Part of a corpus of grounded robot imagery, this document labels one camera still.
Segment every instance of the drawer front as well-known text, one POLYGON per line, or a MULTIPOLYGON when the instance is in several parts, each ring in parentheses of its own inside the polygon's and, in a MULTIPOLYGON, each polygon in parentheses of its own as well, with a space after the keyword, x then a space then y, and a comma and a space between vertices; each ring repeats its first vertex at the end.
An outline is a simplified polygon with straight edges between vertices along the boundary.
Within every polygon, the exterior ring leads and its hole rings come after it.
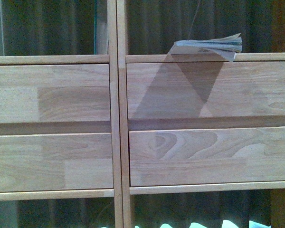
POLYGON ((285 62, 127 64, 127 91, 130 122, 280 116, 285 62))
POLYGON ((108 64, 0 66, 0 124, 110 120, 108 64))
POLYGON ((130 132, 131 186, 285 180, 285 127, 130 132))
POLYGON ((0 136, 0 192, 112 187, 110 133, 0 136))

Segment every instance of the book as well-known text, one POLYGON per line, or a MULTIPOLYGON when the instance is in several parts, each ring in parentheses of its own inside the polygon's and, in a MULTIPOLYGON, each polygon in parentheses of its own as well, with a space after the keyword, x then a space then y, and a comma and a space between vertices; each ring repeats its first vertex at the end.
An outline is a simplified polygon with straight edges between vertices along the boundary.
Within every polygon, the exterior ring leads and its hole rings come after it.
POLYGON ((209 40, 179 40, 174 43, 168 54, 219 54, 226 60, 233 62, 235 53, 242 51, 241 34, 230 37, 209 40))

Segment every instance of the shelf edge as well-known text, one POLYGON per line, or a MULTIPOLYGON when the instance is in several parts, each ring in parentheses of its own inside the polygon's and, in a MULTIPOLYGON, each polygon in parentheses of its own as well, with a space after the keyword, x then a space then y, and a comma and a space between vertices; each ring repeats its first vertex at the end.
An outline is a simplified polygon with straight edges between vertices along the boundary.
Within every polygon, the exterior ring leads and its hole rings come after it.
POLYGON ((113 189, 0 192, 0 201, 114 197, 113 189))
POLYGON ((285 181, 131 187, 130 194, 143 195, 143 194, 162 194, 162 193, 260 190, 260 189, 285 189, 285 181))
MULTIPOLYGON (((172 62, 226 62, 217 54, 198 55, 131 55, 126 63, 172 63, 172 62)), ((241 53, 236 54, 236 62, 244 61, 285 61, 284 53, 241 53)))
POLYGON ((109 55, 0 56, 1 65, 51 65, 109 63, 109 55))

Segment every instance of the wood grain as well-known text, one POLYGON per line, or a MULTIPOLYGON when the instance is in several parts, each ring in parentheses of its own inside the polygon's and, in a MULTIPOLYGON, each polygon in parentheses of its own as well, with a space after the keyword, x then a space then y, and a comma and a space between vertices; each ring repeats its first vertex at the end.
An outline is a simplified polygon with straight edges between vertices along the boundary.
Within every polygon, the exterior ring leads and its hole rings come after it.
POLYGON ((285 127, 130 132, 131 186, 285 181, 285 127))
POLYGON ((203 192, 203 191, 233 191, 233 190, 260 190, 260 189, 285 189, 285 181, 131 187, 130 193, 131 195, 142 195, 142 194, 168 194, 168 193, 186 193, 186 192, 203 192))
POLYGON ((120 153, 123 188, 123 227, 132 228, 132 209, 130 197, 128 111, 127 111, 127 75, 125 56, 128 54, 127 0, 116 0, 117 41, 118 41, 118 77, 119 77, 119 119, 120 119, 120 153))
POLYGON ((113 197, 113 189, 1 192, 0 201, 113 197))
MULTIPOLYGON (((126 63, 167 63, 167 62, 226 62, 216 54, 207 55, 132 55, 125 57, 126 63)), ((242 61, 285 61, 285 53, 239 53, 236 62, 242 61)))
POLYGON ((110 53, 110 101, 112 124, 113 178, 114 178, 114 209, 115 227, 123 225, 123 191, 120 155, 120 125, 119 125, 119 88, 118 88, 118 53, 116 0, 107 1, 109 53, 110 53))
POLYGON ((3 56, 0 65, 89 64, 109 63, 108 55, 73 56, 3 56))
POLYGON ((0 124, 109 121, 108 65, 0 66, 0 124))
POLYGON ((285 62, 127 64, 129 120, 285 115, 285 62))
POLYGON ((110 133, 0 136, 0 192, 108 188, 110 133))

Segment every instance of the curtain fold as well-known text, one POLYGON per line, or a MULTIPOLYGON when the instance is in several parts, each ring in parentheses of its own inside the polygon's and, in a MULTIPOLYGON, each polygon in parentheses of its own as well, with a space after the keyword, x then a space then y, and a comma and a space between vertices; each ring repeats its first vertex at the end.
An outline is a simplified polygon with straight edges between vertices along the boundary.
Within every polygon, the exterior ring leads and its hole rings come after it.
POLYGON ((241 190, 135 196, 135 224, 141 228, 189 228, 197 222, 207 228, 230 220, 248 228, 249 220, 270 225, 270 191, 241 190))
POLYGON ((94 53, 95 0, 2 0, 5 55, 94 53))
MULTIPOLYGON (((190 39, 241 33, 243 52, 271 52, 273 0, 202 0, 190 39)), ((130 54, 167 54, 188 38, 198 0, 128 1, 130 54)))
POLYGON ((114 227, 114 199, 0 201, 0 228, 114 227))

